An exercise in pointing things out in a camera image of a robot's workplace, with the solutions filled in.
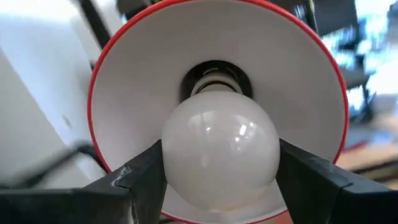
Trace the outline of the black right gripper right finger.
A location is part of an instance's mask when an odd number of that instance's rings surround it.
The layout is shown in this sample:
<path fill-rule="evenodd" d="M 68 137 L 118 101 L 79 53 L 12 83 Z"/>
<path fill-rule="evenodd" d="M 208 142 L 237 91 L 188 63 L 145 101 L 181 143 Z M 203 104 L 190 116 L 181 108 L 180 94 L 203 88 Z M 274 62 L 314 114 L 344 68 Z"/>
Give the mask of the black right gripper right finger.
<path fill-rule="evenodd" d="M 294 224 L 398 224 L 398 190 L 279 142 L 276 181 Z"/>

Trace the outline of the red desk lamp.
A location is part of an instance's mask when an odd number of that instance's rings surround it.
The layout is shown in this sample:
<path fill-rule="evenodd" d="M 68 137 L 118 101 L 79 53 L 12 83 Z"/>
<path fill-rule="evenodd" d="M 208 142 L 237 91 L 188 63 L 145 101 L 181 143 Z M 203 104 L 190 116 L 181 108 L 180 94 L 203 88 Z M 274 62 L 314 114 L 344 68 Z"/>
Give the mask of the red desk lamp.
<path fill-rule="evenodd" d="M 265 109 L 282 139 L 336 162 L 346 85 L 309 26 L 264 0 L 163 0 L 124 24 L 95 65 L 88 123 L 106 170 L 153 145 L 172 110 L 216 72 Z"/>

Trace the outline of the white round lightbulb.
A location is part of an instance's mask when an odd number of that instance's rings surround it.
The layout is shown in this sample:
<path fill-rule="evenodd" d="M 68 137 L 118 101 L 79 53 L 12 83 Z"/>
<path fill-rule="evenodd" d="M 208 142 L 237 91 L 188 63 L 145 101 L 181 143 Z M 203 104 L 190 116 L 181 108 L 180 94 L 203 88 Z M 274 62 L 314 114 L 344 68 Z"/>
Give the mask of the white round lightbulb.
<path fill-rule="evenodd" d="M 194 207 L 223 212 L 263 196 L 275 180 L 279 137 L 254 100 L 228 91 L 178 105 L 162 130 L 169 185 Z"/>

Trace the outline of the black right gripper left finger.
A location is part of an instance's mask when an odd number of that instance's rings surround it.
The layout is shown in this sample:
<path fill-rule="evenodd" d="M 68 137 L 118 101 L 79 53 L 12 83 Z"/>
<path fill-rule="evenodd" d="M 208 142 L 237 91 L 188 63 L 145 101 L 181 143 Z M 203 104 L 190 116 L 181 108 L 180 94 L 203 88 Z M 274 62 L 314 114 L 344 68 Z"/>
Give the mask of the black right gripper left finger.
<path fill-rule="evenodd" d="M 0 224 L 159 224 L 167 188 L 161 141 L 84 187 L 36 188 L 78 154 L 101 163 L 94 145 L 79 143 L 15 182 L 0 183 Z"/>

